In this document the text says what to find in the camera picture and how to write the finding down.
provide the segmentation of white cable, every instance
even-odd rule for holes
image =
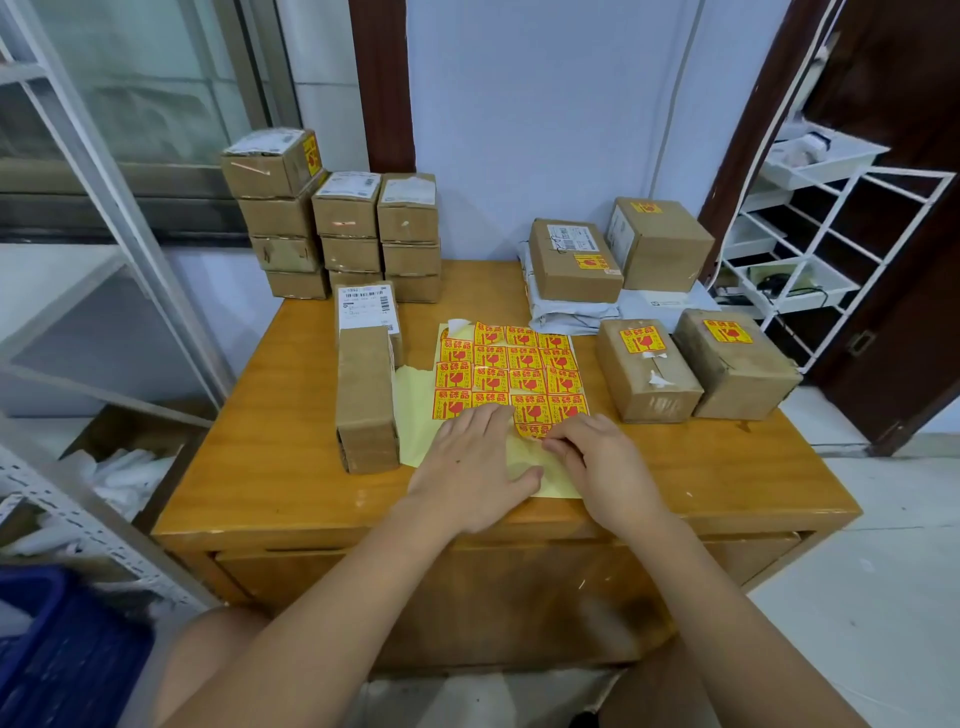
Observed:
[[[650,178],[650,191],[647,193],[647,199],[654,198],[654,191],[657,189],[657,179],[660,177],[660,165],[663,164],[663,154],[666,152],[666,144],[670,138],[670,128],[673,126],[673,112],[677,107],[677,95],[680,93],[680,84],[684,79],[686,71],[686,60],[690,57],[690,48],[693,47],[693,38],[697,35],[697,28],[700,27],[700,16],[704,12],[704,5],[707,0],[700,0],[697,3],[697,12],[693,15],[693,23],[690,25],[690,34],[686,37],[686,46],[684,54],[680,58],[680,67],[677,68],[677,77],[673,81],[673,90],[670,92],[670,105],[667,107],[666,124],[663,125],[663,137],[660,139],[660,149],[657,151],[657,163],[654,165],[654,174]]]
[[[783,98],[780,100],[780,107],[777,109],[777,113],[774,114],[773,119],[770,121],[770,126],[767,127],[767,131],[763,135],[763,140],[756,148],[754,161],[751,163],[750,170],[747,172],[747,176],[744,178],[743,187],[740,189],[740,198],[736,202],[736,208],[734,209],[733,217],[730,219],[730,224],[727,225],[727,231],[724,233],[723,242],[720,243],[720,250],[717,252],[716,259],[717,265],[713,270],[713,276],[710,278],[710,282],[706,284],[707,291],[713,287],[713,284],[717,281],[717,277],[720,275],[720,269],[723,267],[721,265],[721,261],[723,260],[723,249],[727,247],[727,238],[730,237],[730,231],[733,228],[733,223],[736,222],[736,216],[740,212],[740,208],[743,205],[743,199],[747,196],[747,191],[749,190],[750,186],[750,179],[753,177],[756,167],[760,163],[760,159],[764,156],[763,150],[766,148],[767,142],[770,140],[770,136],[774,134],[777,131],[777,128],[780,126],[780,116],[786,109],[787,104],[789,104],[790,97],[793,96],[793,92],[797,88],[797,85],[803,79],[806,69],[810,64],[810,60],[820,47],[820,34],[823,32],[824,25],[827,23],[827,18],[830,16],[830,12],[833,10],[833,6],[836,4],[837,0],[830,0],[827,7],[824,8],[824,14],[820,18],[820,24],[817,26],[817,32],[813,34],[813,40],[810,43],[810,47],[806,49],[804,62],[800,64],[797,75],[793,77],[793,81],[790,82],[790,87],[787,88],[786,93],[783,94]]]

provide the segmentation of white wire rack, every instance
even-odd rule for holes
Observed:
[[[843,325],[847,323],[847,320],[850,318],[851,314],[867,296],[871,288],[873,288],[880,276],[882,276],[884,271],[886,271],[886,269],[890,266],[897,254],[903,249],[903,246],[906,244],[907,240],[910,239],[910,236],[924,220],[927,213],[943,195],[944,191],[947,189],[947,186],[955,177],[955,173],[920,169],[905,169],[900,167],[867,166],[858,169],[846,180],[841,188],[813,180],[807,175],[804,175],[800,170],[794,170],[793,174],[804,178],[808,182],[808,186],[814,186],[835,198],[833,205],[830,206],[829,212],[822,221],[817,220],[791,203],[784,205],[786,209],[789,209],[794,214],[800,216],[807,223],[817,226],[817,231],[814,233],[813,238],[803,250],[794,245],[781,231],[769,225],[754,212],[741,211],[739,213],[739,218],[747,221],[749,225],[755,226],[757,229],[762,231],[762,240],[748,240],[740,245],[738,245],[735,240],[728,241],[728,245],[724,247],[724,257],[722,263],[725,268],[732,271],[737,276],[740,289],[747,296],[747,298],[750,299],[753,306],[722,307],[746,310],[758,320],[762,320],[761,328],[764,330],[766,330],[770,324],[777,319],[783,326],[783,329],[793,337],[801,349],[803,349],[809,356],[805,364],[803,364],[802,367],[799,367],[801,373],[806,373],[821,356],[821,354],[823,354],[823,352],[827,349],[827,346],[829,346],[830,342],[834,339],[837,333],[839,333]],[[936,180],[937,182],[933,188],[933,191],[929,195],[924,196],[909,189],[905,189],[894,182],[884,180],[877,175],[900,178],[927,178]],[[875,184],[879,187],[883,187],[884,189],[906,197],[907,199],[912,200],[919,205],[917,213],[914,215],[913,219],[906,226],[906,228],[904,228],[903,232],[900,234],[900,237],[897,238],[897,241],[893,244],[893,246],[891,246],[890,250],[885,255],[877,255],[872,253],[864,246],[849,239],[846,235],[841,234],[832,227],[844,203],[850,198],[853,189],[860,182],[867,182],[869,184]],[[817,249],[820,247],[820,244],[824,241],[827,235],[839,240],[841,243],[855,250],[857,253],[863,255],[874,263],[875,268],[873,272],[863,284],[857,284],[851,281],[816,255]],[[792,255],[790,257],[781,257],[778,255],[775,252],[775,248],[778,245],[783,246],[783,248],[789,251]],[[777,262],[793,264],[789,279],[776,297],[770,297],[763,291],[759,290],[756,284],[751,280],[749,270],[755,266],[742,265],[736,262],[740,257],[744,257],[746,255],[756,255],[757,253],[769,253]],[[800,279],[801,275],[804,274],[804,271],[811,272],[815,281],[817,281],[817,278],[828,279],[828,284],[826,286],[818,285],[817,288],[819,290],[814,290],[813,292],[805,293],[801,296],[797,296],[796,293],[793,296],[789,295],[791,291],[794,290],[798,279]],[[853,296],[851,300],[844,303],[844,300],[849,297],[847,294],[851,293],[852,291],[856,291],[856,295]],[[822,307],[833,308],[839,312],[840,316],[833,324],[826,337],[824,337],[824,339],[815,347],[810,346],[800,336],[798,336],[797,333],[784,322],[781,316],[783,313]]]
[[[218,410],[234,383],[226,360],[210,340],[157,245],[31,0],[0,0],[0,85],[11,84],[20,85],[33,103],[116,245],[62,246],[71,251],[54,251],[53,246],[43,244],[17,249],[4,246],[0,259],[0,371],[148,414],[210,426],[210,420],[12,362],[72,305],[125,269],[154,304]],[[18,295],[30,276],[38,276],[41,283],[29,289],[30,296]],[[2,414],[0,480],[12,486],[8,489],[15,491],[12,497],[28,499],[71,523],[88,542],[136,577],[99,585],[101,588],[114,592],[148,590],[197,610],[219,603],[149,536],[124,521]],[[7,510],[17,502],[8,504]]]

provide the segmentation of leg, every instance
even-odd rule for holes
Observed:
[[[246,609],[215,609],[200,615],[177,637],[154,707],[162,725],[200,686],[243,652],[270,620]]]
[[[601,728],[720,728],[679,637],[620,676],[599,718]]]

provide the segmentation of blue plastic crate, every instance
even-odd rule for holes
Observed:
[[[0,568],[0,599],[34,618],[0,640],[0,728],[113,728],[154,637],[61,567]]]

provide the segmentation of glass pane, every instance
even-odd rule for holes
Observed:
[[[35,1],[118,161],[216,164],[250,130],[211,2]]]

